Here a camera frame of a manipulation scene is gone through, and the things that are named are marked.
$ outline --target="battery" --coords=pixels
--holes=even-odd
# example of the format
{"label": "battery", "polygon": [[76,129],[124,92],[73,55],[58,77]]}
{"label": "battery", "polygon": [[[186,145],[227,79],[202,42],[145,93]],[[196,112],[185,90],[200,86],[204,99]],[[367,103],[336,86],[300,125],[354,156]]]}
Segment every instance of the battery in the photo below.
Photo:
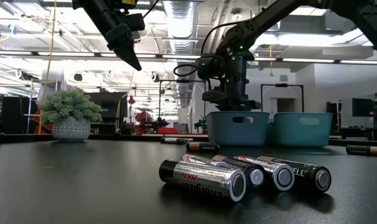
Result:
{"label": "battery", "polygon": [[159,167],[159,177],[165,183],[234,202],[239,202],[246,191],[244,172],[240,169],[165,160]]}
{"label": "battery", "polygon": [[287,164],[260,161],[247,156],[235,156],[234,158],[263,166],[267,175],[272,178],[272,182],[278,190],[287,191],[294,185],[295,174],[292,168]]}
{"label": "battery", "polygon": [[190,139],[190,138],[161,138],[161,143],[171,143],[171,144],[186,144],[192,141],[193,139]]}
{"label": "battery", "polygon": [[346,146],[346,152],[350,155],[377,156],[377,146]]}
{"label": "battery", "polygon": [[208,159],[201,156],[194,156],[190,154],[185,154],[182,157],[182,160],[186,162],[195,162],[195,163],[205,164],[205,165],[210,165],[210,166],[230,168],[230,166],[225,162],[214,161],[212,159]]}
{"label": "battery", "polygon": [[266,175],[261,165],[251,164],[227,156],[217,155],[212,158],[216,161],[223,161],[230,165],[231,169],[241,169],[246,177],[246,188],[248,190],[258,189],[263,186],[264,176]]}
{"label": "battery", "polygon": [[295,188],[326,192],[331,186],[331,173],[324,166],[292,162],[266,156],[259,156],[258,159],[291,166],[295,173]]}
{"label": "battery", "polygon": [[217,151],[219,145],[211,142],[189,142],[186,144],[188,151]]}

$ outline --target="gray textured pot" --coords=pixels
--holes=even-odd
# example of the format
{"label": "gray textured pot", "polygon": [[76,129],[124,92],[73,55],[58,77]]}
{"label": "gray textured pot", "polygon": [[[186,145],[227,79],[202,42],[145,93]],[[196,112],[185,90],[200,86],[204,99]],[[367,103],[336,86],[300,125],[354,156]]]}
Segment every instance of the gray textured pot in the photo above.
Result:
{"label": "gray textured pot", "polygon": [[90,133],[90,122],[87,119],[75,119],[69,116],[53,124],[52,134],[59,141],[84,141]]}

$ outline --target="blue storage basket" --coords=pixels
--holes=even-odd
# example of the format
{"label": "blue storage basket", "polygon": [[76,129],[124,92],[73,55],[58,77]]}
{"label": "blue storage basket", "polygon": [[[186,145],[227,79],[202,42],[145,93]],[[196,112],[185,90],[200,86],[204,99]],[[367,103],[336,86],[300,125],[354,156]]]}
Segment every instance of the blue storage basket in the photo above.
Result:
{"label": "blue storage basket", "polygon": [[289,147],[325,147],[331,113],[277,113],[268,127],[267,143]]}
{"label": "blue storage basket", "polygon": [[207,115],[210,142],[221,146],[263,146],[269,113],[217,111]]}

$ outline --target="potted plant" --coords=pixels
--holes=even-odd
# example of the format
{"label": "potted plant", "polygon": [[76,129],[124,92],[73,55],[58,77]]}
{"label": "potted plant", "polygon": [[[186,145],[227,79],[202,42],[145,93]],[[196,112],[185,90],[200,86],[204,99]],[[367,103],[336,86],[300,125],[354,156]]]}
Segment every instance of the potted plant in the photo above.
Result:
{"label": "potted plant", "polygon": [[58,91],[39,105],[42,122],[53,124],[53,137],[59,141],[84,141],[90,133],[90,122],[98,122],[101,107],[91,102],[83,91]]}

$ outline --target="table surface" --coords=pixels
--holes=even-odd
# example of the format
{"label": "table surface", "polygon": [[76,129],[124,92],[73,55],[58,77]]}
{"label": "table surface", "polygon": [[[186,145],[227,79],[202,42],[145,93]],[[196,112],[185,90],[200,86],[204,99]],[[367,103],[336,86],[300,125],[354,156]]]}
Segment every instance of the table surface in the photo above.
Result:
{"label": "table surface", "polygon": [[227,156],[274,156],[332,173],[327,194],[253,192],[231,203],[159,179],[161,162],[185,153],[158,142],[0,145],[0,223],[377,223],[377,157],[348,156],[343,147],[222,148]]}

